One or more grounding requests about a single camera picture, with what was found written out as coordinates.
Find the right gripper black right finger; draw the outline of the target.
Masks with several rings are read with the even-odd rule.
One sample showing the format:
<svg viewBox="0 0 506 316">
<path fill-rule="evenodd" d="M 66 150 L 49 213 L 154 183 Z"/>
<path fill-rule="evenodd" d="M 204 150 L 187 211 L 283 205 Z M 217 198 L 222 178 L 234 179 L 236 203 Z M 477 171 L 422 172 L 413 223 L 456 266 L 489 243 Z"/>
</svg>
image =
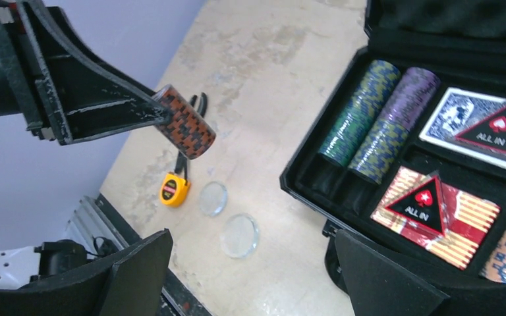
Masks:
<svg viewBox="0 0 506 316">
<path fill-rule="evenodd" d="M 355 315 L 431 315 L 450 299 L 351 231 L 337 232 L 335 245 Z"/>
</svg>

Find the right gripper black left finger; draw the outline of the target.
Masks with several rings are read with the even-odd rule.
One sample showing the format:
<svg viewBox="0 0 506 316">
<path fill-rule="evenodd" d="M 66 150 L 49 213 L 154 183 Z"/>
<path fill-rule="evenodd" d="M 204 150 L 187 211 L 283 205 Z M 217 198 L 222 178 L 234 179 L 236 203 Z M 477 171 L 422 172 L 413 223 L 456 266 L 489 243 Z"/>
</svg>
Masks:
<svg viewBox="0 0 506 316">
<path fill-rule="evenodd" d="M 169 230 L 107 257 L 0 290 L 0 315 L 155 315 L 173 247 Z"/>
</svg>

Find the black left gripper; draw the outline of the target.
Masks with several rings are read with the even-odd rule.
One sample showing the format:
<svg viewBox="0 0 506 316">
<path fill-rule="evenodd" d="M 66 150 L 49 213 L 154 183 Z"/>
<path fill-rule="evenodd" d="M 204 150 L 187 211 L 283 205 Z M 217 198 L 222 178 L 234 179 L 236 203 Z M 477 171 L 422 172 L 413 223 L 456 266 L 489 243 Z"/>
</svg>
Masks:
<svg viewBox="0 0 506 316">
<path fill-rule="evenodd" d="M 153 90 L 98 57 L 62 8 L 42 1 L 0 1 L 0 117 L 23 115 L 27 131 L 43 139 L 25 35 L 36 90 L 60 144 L 171 122 L 172 111 L 153 99 Z"/>
</svg>

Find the orange black chip stack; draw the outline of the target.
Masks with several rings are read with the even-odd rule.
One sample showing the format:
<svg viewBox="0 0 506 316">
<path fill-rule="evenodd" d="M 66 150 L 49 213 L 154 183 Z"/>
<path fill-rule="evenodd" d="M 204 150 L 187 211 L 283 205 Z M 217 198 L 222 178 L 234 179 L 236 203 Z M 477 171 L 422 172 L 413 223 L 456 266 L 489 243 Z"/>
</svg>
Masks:
<svg viewBox="0 0 506 316">
<path fill-rule="evenodd" d="M 157 130 L 186 158 L 196 159 L 213 145 L 215 131 L 172 85 L 164 86 L 153 98 L 171 113 L 168 122 L 157 125 Z"/>
</svg>

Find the clear acrylic disc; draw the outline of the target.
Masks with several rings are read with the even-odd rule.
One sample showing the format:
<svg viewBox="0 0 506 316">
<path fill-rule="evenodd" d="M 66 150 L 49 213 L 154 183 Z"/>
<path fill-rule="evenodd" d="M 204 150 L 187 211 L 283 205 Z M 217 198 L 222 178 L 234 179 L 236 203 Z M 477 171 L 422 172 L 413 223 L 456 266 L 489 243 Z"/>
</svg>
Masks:
<svg viewBox="0 0 506 316">
<path fill-rule="evenodd" d="M 220 235 L 221 249 L 229 257 L 244 259 L 256 249 L 259 227 L 247 213 L 239 213 L 227 219 Z"/>
</svg>

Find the yellow blue chip stack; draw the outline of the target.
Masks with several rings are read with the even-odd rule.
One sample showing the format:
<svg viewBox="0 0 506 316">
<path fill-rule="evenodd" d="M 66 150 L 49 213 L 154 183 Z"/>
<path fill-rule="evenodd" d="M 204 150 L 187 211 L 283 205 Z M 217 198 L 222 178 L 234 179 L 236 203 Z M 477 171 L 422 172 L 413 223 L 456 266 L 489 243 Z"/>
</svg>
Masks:
<svg viewBox="0 0 506 316">
<path fill-rule="evenodd" d="M 409 135 L 403 125 L 377 120 L 355 153 L 348 169 L 372 184 L 381 181 Z"/>
</svg>

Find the purple black chip stack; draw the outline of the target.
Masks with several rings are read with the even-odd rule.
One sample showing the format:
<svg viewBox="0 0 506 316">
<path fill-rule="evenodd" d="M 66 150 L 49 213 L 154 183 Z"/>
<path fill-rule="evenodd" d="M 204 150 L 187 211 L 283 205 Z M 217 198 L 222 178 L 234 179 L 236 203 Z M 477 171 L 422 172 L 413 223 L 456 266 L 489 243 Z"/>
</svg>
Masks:
<svg viewBox="0 0 506 316">
<path fill-rule="evenodd" d="M 440 83 L 439 77 L 425 68 L 408 68 L 378 118 L 410 131 Z"/>
</svg>

